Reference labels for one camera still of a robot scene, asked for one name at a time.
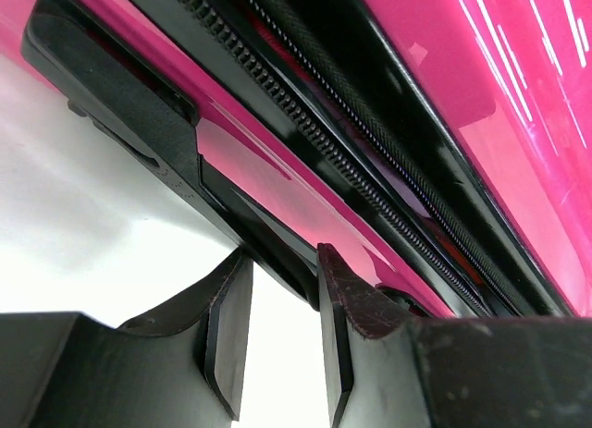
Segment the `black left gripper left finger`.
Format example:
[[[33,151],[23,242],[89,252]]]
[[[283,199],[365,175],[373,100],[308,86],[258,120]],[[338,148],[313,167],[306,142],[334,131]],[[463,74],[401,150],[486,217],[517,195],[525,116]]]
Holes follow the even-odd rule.
[[[209,275],[117,328],[80,312],[1,317],[5,427],[229,427],[241,397],[253,261]]]

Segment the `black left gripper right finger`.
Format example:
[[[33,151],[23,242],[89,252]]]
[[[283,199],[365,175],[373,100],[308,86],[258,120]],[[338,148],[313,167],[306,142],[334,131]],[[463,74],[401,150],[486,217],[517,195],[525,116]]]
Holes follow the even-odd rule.
[[[317,248],[334,427],[587,427],[587,318],[417,316]]]

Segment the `pink and teal suitcase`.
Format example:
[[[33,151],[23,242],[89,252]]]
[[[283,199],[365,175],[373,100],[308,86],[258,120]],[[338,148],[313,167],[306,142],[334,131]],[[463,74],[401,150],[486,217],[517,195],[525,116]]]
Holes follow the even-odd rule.
[[[1,0],[1,54],[279,282],[591,313],[591,0]]]

